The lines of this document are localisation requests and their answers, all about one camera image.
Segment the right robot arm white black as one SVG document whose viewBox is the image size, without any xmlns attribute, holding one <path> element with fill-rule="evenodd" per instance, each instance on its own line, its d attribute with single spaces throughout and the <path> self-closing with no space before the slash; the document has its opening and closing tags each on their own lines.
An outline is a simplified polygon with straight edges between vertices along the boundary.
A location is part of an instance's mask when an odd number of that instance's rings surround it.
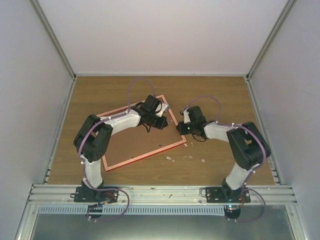
<svg viewBox="0 0 320 240">
<path fill-rule="evenodd" d="M 180 114 L 183 121 L 176 127 L 180 135 L 192 135 L 198 142 L 220 140 L 229 143 L 235 164 L 222 181 L 221 196 L 228 203 L 234 202 L 251 175 L 271 155 L 269 144 L 251 121 L 243 124 L 207 121 L 199 106 L 184 108 Z"/>
</svg>

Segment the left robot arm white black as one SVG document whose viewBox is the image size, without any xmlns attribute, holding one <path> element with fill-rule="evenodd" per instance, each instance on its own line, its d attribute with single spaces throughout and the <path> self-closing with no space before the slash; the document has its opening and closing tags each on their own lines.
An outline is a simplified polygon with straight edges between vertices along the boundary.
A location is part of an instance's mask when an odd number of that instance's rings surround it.
<svg viewBox="0 0 320 240">
<path fill-rule="evenodd" d="M 87 189 L 86 197 L 92 202 L 98 202 L 103 197 L 103 179 L 101 175 L 101 159 L 105 155 L 111 137 L 129 128 L 144 126 L 149 133 L 151 128 L 162 130 L 168 126 L 164 116 L 170 109 L 167 103 L 153 95 L 145 101 L 138 102 L 120 113 L 107 117 L 89 115 L 73 144 L 83 168 L 82 182 Z"/>
</svg>

